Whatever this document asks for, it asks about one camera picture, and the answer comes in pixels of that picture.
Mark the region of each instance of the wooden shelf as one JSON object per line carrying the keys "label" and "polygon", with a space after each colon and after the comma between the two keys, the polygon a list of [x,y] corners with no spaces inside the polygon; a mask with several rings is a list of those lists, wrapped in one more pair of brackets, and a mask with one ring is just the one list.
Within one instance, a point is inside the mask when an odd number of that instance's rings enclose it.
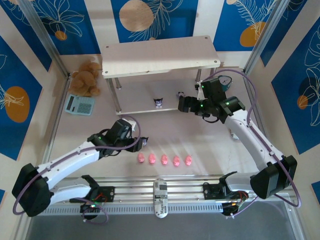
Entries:
{"label": "wooden shelf", "polygon": [[105,79],[219,66],[220,60],[209,36],[110,44],[102,50]]}
{"label": "wooden shelf", "polygon": [[[177,110],[178,92],[186,96],[196,97],[194,79],[162,80],[150,82],[128,82],[121,89],[115,89],[121,112],[123,114],[139,114]],[[156,107],[154,99],[163,98],[162,107]]]}

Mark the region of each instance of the small pink object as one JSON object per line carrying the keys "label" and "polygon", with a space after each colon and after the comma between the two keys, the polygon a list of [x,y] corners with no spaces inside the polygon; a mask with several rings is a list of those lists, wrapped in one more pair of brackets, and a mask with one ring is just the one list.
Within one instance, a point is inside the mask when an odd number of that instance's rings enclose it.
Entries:
{"label": "small pink object", "polygon": [[188,156],[185,158],[184,162],[185,162],[185,165],[190,166],[191,163],[192,163],[192,157],[191,157],[190,155],[188,155]]}
{"label": "small pink object", "polygon": [[161,157],[161,163],[163,165],[166,165],[168,163],[168,156],[163,154],[162,157]]}
{"label": "small pink object", "polygon": [[138,153],[138,162],[143,163],[145,161],[145,155],[142,152]]}
{"label": "small pink object", "polygon": [[154,155],[153,153],[151,153],[149,155],[149,163],[154,164],[156,162],[156,155]]}
{"label": "small pink object", "polygon": [[175,156],[173,158],[173,165],[175,165],[176,167],[178,167],[180,164],[180,158],[178,156]]}

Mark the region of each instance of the pink toy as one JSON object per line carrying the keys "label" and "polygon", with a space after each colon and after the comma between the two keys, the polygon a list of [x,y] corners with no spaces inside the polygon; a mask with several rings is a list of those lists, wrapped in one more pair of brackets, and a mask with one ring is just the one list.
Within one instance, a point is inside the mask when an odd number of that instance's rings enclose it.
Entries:
{"label": "pink toy", "polygon": [[192,163],[192,157],[191,157],[190,155],[188,155],[188,156],[185,158],[184,162],[185,162],[185,165],[190,166],[191,163]]}
{"label": "pink toy", "polygon": [[173,165],[175,165],[176,167],[178,167],[180,164],[180,158],[178,156],[175,156],[173,158]]}
{"label": "pink toy", "polygon": [[138,162],[143,163],[145,161],[145,155],[142,152],[138,153]]}
{"label": "pink toy", "polygon": [[161,163],[163,165],[166,165],[168,163],[168,156],[163,154],[162,157],[161,157]]}
{"label": "pink toy", "polygon": [[156,162],[156,155],[154,155],[153,153],[151,153],[149,155],[149,163],[154,164]]}

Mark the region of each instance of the gray floor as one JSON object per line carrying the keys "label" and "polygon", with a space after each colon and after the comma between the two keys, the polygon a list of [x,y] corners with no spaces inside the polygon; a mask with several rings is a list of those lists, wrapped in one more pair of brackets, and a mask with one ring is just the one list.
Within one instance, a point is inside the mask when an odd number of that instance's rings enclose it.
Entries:
{"label": "gray floor", "polygon": [[294,240],[282,202],[255,202],[235,219],[221,213],[110,215],[107,225],[83,223],[80,216],[37,216],[28,240]]}

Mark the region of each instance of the teddy bear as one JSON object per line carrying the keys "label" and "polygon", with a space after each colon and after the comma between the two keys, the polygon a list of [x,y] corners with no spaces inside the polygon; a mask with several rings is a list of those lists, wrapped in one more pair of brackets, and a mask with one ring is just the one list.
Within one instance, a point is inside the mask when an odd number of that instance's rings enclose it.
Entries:
{"label": "teddy bear", "polygon": [[100,89],[97,87],[96,78],[99,75],[100,65],[90,60],[82,63],[78,71],[74,72],[68,92],[83,97],[98,96]]}

